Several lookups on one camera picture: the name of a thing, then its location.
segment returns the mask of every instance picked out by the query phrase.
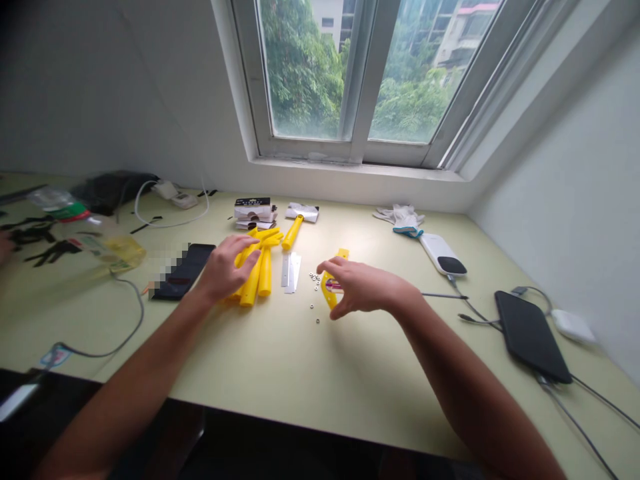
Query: green foliage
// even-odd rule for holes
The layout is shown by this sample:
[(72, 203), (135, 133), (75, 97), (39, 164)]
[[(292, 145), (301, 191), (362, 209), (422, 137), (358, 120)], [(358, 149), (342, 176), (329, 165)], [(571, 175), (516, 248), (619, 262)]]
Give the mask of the green foliage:
[[(438, 4), (403, 0), (370, 138), (428, 142), (444, 115), (461, 72), (432, 67), (438, 45), (425, 32)], [(313, 19), (311, 0), (260, 0), (260, 14), (276, 134), (337, 138), (351, 40), (336, 52)]]
[(271, 114), (276, 132), (335, 138), (344, 92), (331, 38), (313, 20), (310, 0), (261, 0)]

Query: window pane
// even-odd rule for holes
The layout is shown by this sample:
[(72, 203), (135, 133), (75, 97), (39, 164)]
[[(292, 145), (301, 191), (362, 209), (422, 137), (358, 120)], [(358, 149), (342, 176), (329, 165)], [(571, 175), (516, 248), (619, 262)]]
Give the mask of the window pane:
[(338, 139), (355, 0), (259, 0), (259, 10), (274, 136)]
[(402, 0), (370, 139), (428, 143), (500, 0)]

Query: plastic bottle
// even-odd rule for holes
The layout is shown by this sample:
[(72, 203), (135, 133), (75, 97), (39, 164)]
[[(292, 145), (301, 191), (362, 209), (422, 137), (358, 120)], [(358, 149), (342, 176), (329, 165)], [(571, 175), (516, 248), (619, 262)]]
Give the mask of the plastic bottle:
[(69, 192), (44, 187), (28, 195), (31, 202), (60, 223), (60, 232), (76, 247), (90, 251), (113, 272), (136, 268), (147, 251), (116, 222), (90, 212)]

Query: black phone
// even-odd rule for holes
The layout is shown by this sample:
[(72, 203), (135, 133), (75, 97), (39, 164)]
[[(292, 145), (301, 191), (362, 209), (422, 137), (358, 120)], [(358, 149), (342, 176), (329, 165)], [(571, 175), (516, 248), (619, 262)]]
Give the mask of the black phone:
[(509, 353), (550, 380), (573, 382), (544, 312), (507, 292), (494, 297)]
[(207, 264), (215, 245), (192, 243), (184, 258), (178, 259), (178, 266), (153, 293), (152, 299), (180, 300), (191, 289), (195, 280)]

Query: window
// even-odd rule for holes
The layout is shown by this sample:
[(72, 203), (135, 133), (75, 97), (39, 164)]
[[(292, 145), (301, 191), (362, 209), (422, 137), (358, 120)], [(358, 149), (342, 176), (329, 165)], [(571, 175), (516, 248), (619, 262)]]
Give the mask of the window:
[(438, 168), (536, 2), (232, 0), (260, 156)]

